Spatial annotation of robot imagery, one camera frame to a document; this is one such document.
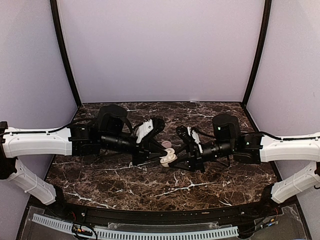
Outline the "white charging case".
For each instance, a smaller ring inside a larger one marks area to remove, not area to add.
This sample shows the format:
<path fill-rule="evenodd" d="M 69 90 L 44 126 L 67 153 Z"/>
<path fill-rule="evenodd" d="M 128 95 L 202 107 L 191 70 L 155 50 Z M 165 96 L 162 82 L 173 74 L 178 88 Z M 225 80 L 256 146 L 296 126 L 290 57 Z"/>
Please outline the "white charging case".
<path fill-rule="evenodd" d="M 169 168 L 169 164 L 173 163 L 178 157 L 173 148 L 167 148 L 165 151 L 167 152 L 166 156 L 160 157 L 159 162 L 163 167 Z"/>

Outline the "pink earbud charging case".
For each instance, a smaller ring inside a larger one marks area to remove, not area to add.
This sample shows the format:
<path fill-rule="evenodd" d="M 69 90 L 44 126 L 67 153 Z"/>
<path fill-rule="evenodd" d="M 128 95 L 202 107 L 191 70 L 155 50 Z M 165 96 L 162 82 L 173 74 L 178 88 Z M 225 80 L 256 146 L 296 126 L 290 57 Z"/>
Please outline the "pink earbud charging case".
<path fill-rule="evenodd" d="M 172 147 L 172 143 L 168 140 L 165 140 L 161 143 L 161 145 L 165 148 L 165 149 L 168 149 L 168 148 L 171 148 Z"/>

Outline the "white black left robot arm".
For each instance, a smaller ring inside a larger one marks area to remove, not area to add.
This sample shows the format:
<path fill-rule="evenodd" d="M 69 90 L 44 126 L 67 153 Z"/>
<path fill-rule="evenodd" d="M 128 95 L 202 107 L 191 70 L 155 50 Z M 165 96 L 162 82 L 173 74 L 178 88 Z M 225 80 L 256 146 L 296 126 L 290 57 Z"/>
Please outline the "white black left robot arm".
<path fill-rule="evenodd" d="M 54 129 L 18 129 L 0 123 L 0 178 L 13 182 L 31 194 L 60 218 L 67 218 L 70 206 L 63 191 L 40 179 L 18 159 L 27 155 L 88 156 L 102 149 L 129 154 L 134 166 L 153 158 L 173 160 L 174 150 L 165 148 L 155 136 L 165 128 L 160 118 L 133 127 L 121 106 L 102 106 L 97 117 L 75 120 Z"/>

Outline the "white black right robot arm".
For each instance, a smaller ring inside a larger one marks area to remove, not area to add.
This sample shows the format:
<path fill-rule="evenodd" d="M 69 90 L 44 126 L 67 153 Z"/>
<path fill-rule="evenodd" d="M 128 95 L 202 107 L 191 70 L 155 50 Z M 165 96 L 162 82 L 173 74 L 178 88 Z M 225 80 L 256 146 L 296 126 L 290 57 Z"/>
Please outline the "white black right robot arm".
<path fill-rule="evenodd" d="M 213 117 L 212 143 L 202 144 L 200 132 L 194 127 L 179 126 L 177 135 L 184 144 L 174 151 L 167 149 L 167 156 L 160 159 L 163 167 L 177 168 L 179 163 L 187 163 L 187 171 L 204 172 L 204 163 L 215 162 L 219 158 L 233 156 L 236 162 L 261 164 L 284 160 L 304 160 L 310 163 L 292 176 L 266 186 L 260 202 L 255 205 L 255 213 L 266 217 L 281 204 L 311 187 L 320 187 L 320 134 L 300 136 L 274 136 L 267 132 L 242 132 L 239 120 L 234 115 L 221 113 Z"/>

